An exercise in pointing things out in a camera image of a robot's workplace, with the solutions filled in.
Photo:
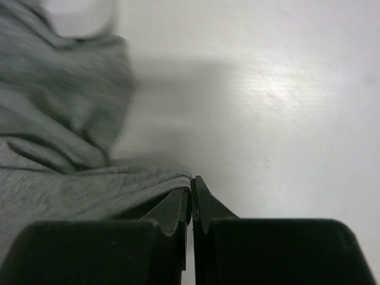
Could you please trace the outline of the grey t shirt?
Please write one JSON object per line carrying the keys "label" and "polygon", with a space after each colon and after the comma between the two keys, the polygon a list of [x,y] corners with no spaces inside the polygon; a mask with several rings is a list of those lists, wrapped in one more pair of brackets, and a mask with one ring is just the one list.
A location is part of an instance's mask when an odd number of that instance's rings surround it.
{"label": "grey t shirt", "polygon": [[110,162],[131,93],[124,38],[64,39],[37,1],[1,2],[1,257],[34,222],[104,219],[189,188],[185,170]]}

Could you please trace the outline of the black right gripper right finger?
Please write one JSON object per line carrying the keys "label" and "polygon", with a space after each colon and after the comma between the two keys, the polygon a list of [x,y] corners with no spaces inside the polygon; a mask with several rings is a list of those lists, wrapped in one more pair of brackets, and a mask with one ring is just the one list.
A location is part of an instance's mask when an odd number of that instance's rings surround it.
{"label": "black right gripper right finger", "polygon": [[193,222],[206,235],[214,220],[239,219],[239,217],[219,201],[209,190],[201,176],[192,180]]}

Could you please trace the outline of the white metal clothes rack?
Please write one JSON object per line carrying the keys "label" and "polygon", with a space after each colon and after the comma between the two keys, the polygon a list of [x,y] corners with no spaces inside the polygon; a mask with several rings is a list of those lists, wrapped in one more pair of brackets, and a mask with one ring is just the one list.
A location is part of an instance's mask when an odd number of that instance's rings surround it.
{"label": "white metal clothes rack", "polygon": [[69,39],[92,39],[115,26],[116,0],[48,0],[40,7],[52,30]]}

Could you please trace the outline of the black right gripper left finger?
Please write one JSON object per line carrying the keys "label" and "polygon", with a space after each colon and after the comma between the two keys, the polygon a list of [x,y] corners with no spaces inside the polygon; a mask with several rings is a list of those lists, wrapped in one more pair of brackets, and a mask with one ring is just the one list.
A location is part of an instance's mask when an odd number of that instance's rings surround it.
{"label": "black right gripper left finger", "polygon": [[152,221],[164,241],[159,245],[159,258],[172,270],[186,269],[187,227],[190,222],[190,190],[176,188],[161,196],[159,202],[141,220]]}

